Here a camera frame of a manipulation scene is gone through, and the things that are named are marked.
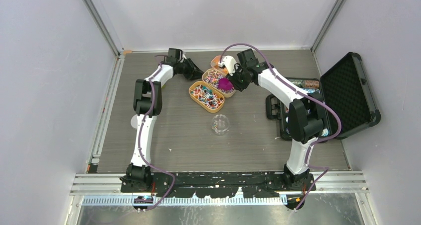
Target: transparent bowl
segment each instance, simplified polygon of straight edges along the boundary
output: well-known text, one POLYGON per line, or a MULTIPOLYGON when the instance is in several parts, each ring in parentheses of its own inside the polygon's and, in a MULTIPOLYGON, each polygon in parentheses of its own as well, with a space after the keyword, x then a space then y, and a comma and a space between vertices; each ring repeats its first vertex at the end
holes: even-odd
POLYGON ((229 120, 225 115, 218 114, 212 118, 212 130, 219 136, 228 132, 229 120))

